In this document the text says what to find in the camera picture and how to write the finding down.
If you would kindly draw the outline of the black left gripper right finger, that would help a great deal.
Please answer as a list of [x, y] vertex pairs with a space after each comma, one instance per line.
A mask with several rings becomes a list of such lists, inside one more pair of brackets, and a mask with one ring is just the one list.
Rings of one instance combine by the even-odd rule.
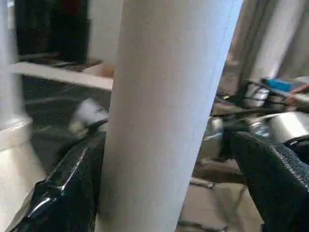
[[268, 232], [309, 230], [309, 166], [285, 145], [250, 132], [232, 134], [231, 153]]

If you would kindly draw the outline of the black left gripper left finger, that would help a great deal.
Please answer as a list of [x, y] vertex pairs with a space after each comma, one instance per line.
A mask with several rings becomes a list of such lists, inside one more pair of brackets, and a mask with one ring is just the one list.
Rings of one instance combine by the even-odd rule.
[[92, 232], [101, 184], [106, 133], [77, 142], [37, 182], [15, 214], [9, 232]]

